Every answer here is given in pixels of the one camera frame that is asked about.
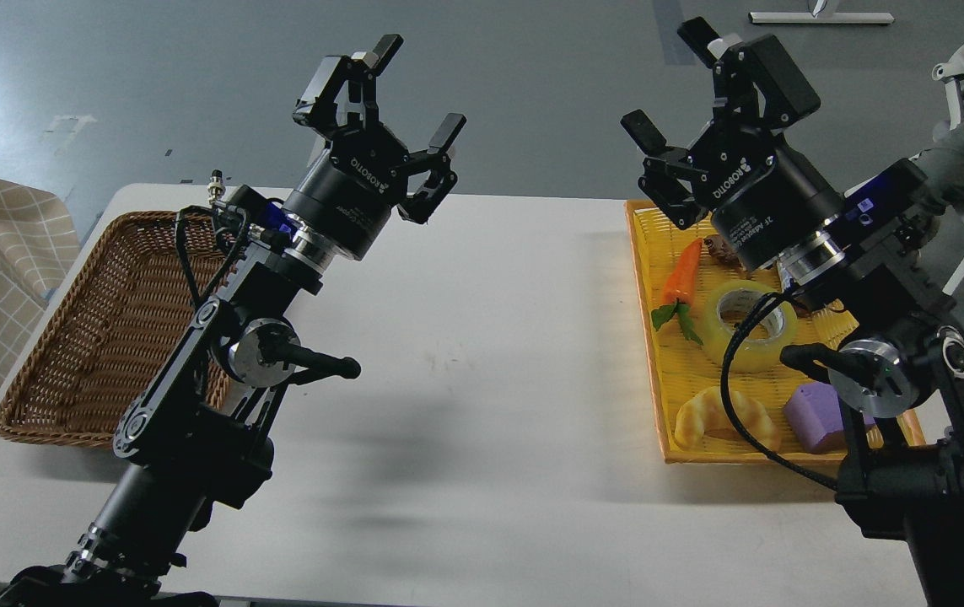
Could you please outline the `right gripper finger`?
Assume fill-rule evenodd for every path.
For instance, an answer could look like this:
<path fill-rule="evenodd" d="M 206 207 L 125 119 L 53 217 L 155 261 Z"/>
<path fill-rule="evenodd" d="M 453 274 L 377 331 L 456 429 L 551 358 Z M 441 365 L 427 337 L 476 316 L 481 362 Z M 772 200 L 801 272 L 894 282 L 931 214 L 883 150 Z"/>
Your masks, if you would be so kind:
<path fill-rule="evenodd" d="M 703 183 L 708 171 L 695 168 L 689 151 L 671 146 L 659 128 L 640 109 L 622 116 L 621 127 L 643 151 L 641 190 L 680 230 L 701 222 L 708 209 L 695 201 L 690 184 Z"/>
<path fill-rule="evenodd" d="M 736 134 L 774 138 L 820 109 L 821 97 L 776 35 L 723 36 L 703 17 L 682 22 L 677 34 L 712 77 L 712 116 L 701 141 Z"/>

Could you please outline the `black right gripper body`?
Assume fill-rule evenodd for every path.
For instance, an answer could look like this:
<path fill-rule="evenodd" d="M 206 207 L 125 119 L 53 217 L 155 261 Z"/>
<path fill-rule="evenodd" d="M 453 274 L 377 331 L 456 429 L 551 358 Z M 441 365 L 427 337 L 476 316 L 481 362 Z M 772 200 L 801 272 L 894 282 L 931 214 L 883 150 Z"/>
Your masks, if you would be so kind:
<path fill-rule="evenodd" d="M 695 203 L 748 270 L 812 237 L 843 211 L 844 199 L 782 132 L 710 121 L 692 145 Z"/>

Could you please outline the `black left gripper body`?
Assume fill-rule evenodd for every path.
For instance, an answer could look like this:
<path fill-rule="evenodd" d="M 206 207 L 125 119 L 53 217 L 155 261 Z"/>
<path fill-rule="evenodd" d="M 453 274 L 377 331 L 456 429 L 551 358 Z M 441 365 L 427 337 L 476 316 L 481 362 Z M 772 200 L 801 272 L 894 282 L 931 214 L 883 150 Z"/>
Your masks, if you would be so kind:
<path fill-rule="evenodd" d="M 406 197 L 398 165 L 408 152 L 381 119 L 365 111 L 348 111 L 340 121 L 335 97 L 307 91 L 297 101 L 294 119 L 319 134 L 324 147 L 283 208 L 328 250 L 359 261 Z"/>

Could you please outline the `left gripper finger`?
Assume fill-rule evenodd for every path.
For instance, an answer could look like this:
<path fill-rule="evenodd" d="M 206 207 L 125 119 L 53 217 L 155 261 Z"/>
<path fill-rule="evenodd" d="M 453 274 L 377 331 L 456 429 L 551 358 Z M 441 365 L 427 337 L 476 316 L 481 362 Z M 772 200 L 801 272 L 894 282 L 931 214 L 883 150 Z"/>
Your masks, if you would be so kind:
<path fill-rule="evenodd" d="M 401 173 L 406 177 L 425 174 L 423 184 L 398 203 L 401 219 L 425 224 L 457 185 L 458 175 L 451 168 L 450 150 L 466 123 L 465 115 L 448 114 L 432 135 L 427 149 L 407 155 L 401 163 Z"/>
<path fill-rule="evenodd" d="M 325 56 L 296 101 L 294 122 L 323 136 L 335 136 L 343 128 L 374 130 L 379 125 L 376 81 L 403 42 L 401 35 L 382 35 L 371 51 Z M 347 88 L 347 122 L 340 123 L 337 97 L 343 88 Z"/>

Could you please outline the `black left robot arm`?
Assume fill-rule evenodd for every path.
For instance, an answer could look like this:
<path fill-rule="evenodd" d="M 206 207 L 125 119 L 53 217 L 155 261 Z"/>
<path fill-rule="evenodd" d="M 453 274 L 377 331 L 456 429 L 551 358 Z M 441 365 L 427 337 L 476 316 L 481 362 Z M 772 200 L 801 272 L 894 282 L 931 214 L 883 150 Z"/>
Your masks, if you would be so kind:
<path fill-rule="evenodd" d="M 216 503 L 242 508 L 271 477 L 270 431 L 292 385 L 353 379 L 354 358 L 305 348 L 285 318 L 298 293 L 318 293 L 336 256 L 362 259 L 393 212 L 424 224 L 457 185 L 449 114 L 427 148 L 409 151 L 380 119 L 378 77 L 403 45 L 328 55 L 293 120 L 324 146 L 285 199 L 214 170 L 203 205 L 174 219 L 175 250 L 193 307 L 163 366 L 121 415 L 111 448 L 127 462 L 114 491 L 65 562 L 31 566 L 0 606 L 216 606 L 196 591 L 159 597 L 184 567 L 185 535 Z"/>

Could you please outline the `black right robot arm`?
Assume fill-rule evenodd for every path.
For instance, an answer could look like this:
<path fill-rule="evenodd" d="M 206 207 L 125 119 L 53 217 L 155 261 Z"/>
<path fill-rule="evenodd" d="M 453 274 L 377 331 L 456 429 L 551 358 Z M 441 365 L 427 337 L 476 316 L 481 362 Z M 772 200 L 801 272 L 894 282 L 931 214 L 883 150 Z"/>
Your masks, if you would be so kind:
<path fill-rule="evenodd" d="M 683 149 L 642 111 L 625 115 L 646 155 L 640 188 L 678 228 L 708 218 L 746 268 L 791 276 L 752 308 L 722 368 L 783 301 L 843 304 L 857 327 L 837 348 L 781 353 L 840 400 L 848 452 L 837 479 L 806 477 L 835 492 L 864 537 L 907 542 L 929 606 L 964 606 L 964 334 L 955 300 L 905 254 L 924 173 L 904 158 L 840 195 L 785 141 L 821 101 L 778 38 L 724 38 L 701 17 L 678 34 L 712 70 L 713 118 Z"/>

